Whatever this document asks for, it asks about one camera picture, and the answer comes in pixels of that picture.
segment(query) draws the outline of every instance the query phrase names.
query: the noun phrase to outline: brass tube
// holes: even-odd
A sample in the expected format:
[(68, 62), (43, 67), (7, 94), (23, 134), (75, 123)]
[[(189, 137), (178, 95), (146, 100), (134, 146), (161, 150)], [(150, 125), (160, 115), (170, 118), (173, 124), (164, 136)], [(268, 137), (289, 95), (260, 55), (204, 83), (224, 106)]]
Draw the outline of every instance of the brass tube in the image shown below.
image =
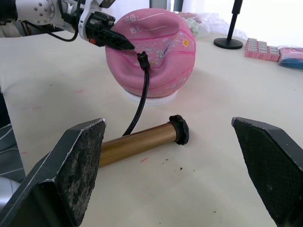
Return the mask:
[(174, 142), (176, 138), (177, 134), (174, 126), (171, 123), (166, 123), (102, 143), (99, 167), (104, 167), (163, 144)]

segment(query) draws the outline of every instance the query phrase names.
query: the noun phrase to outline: white tabletop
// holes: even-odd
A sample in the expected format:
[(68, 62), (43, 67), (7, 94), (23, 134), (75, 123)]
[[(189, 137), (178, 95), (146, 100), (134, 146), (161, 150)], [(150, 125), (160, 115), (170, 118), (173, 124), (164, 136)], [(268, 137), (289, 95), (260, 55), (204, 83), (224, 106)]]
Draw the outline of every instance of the white tabletop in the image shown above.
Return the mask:
[[(180, 114), (190, 128), (189, 143), (100, 169), (83, 227), (275, 226), (248, 176), (231, 119), (276, 125), (303, 147), (303, 73), (245, 58), (243, 49), (220, 49), (213, 39), (197, 42), (195, 68), (176, 99), (145, 107), (135, 128)], [(111, 75), (104, 48), (80, 38), (1, 39), (0, 63), (27, 173), (66, 129), (104, 117), (105, 140), (111, 140), (123, 134), (137, 108)]]

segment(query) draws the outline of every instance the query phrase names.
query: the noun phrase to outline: black pole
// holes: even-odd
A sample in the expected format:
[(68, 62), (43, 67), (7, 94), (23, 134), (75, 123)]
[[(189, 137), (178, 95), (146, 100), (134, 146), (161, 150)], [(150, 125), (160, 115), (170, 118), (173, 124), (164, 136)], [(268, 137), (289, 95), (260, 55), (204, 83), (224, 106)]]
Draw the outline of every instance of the black pole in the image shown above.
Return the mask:
[(231, 21), (231, 25), (229, 27), (227, 39), (226, 38), (217, 38), (214, 40), (214, 45), (216, 45), (220, 48), (229, 49), (229, 50), (236, 50), (236, 49), (242, 48), (243, 43), (241, 41), (232, 39), (232, 34), (235, 29), (238, 14), (240, 14), (242, 3), (243, 3), (243, 0), (235, 0), (235, 3), (232, 8), (232, 21)]

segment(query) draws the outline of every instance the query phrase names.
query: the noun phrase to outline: deflated pink ball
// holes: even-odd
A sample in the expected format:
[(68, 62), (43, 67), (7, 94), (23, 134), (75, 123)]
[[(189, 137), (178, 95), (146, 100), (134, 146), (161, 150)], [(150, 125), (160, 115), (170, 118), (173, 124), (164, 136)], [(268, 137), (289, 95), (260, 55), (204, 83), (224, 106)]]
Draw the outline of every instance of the deflated pink ball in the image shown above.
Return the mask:
[(132, 42), (135, 50), (106, 47), (107, 63), (116, 81), (141, 96), (144, 72), (137, 53), (145, 51), (150, 62), (148, 97), (165, 97), (187, 81), (195, 64), (196, 42), (186, 22), (165, 9), (139, 9), (126, 14), (112, 27)]

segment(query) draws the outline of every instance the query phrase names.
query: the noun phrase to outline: black cable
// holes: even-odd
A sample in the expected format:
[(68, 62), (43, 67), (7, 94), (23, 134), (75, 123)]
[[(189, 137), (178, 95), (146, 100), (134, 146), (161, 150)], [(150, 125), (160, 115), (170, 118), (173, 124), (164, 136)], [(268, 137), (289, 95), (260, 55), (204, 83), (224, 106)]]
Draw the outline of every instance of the black cable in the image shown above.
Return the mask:
[[(60, 13), (63, 13), (62, 4), (61, 4), (61, 7), (60, 7), (60, 3), (59, 3)], [(32, 24), (32, 23), (30, 23), (30, 22), (28, 22), (28, 21), (24, 21), (24, 23), (26, 23), (26, 24), (28, 24), (28, 25), (30, 25), (30, 26), (36, 28), (36, 29), (39, 29), (39, 30), (41, 30), (41, 31), (44, 31), (45, 33), (47, 33), (47, 34), (49, 34), (49, 35), (51, 35), (51, 36), (53, 36), (53, 37), (55, 37), (55, 38), (57, 38), (57, 39), (60, 39), (60, 40), (62, 40), (62, 41), (65, 41), (65, 42), (72, 42), (72, 41), (74, 41), (74, 40), (77, 38), (77, 36), (78, 36), (78, 25), (79, 25), (79, 20), (80, 20), (80, 5), (81, 5), (81, 0), (78, 0), (77, 7), (76, 7), (76, 27), (75, 27), (75, 33), (74, 33), (74, 36), (73, 36), (71, 39), (64, 39), (64, 38), (62, 38), (62, 37), (60, 37), (60, 36), (57, 36), (57, 35), (55, 35), (55, 34), (49, 32), (49, 31), (47, 31), (46, 29), (44, 29), (44, 28), (42, 28), (42, 27), (39, 27), (39, 26), (37, 26), (37, 25), (34, 25), (34, 24)]]
[(149, 87), (149, 80), (150, 80), (150, 74), (149, 74), (149, 69), (150, 69), (150, 64), (147, 59), (147, 54), (145, 52), (138, 54), (138, 61), (140, 63), (141, 69), (144, 71), (144, 86), (143, 86), (143, 91), (140, 99), (140, 103), (138, 106), (138, 109), (136, 111), (136, 114), (134, 115), (134, 118), (131, 122), (131, 124), (128, 126), (127, 130), (123, 134), (123, 136), (127, 136), (132, 133), (134, 127), (136, 126), (141, 113), (143, 111), (145, 101), (147, 98), (147, 92), (148, 92), (148, 87)]

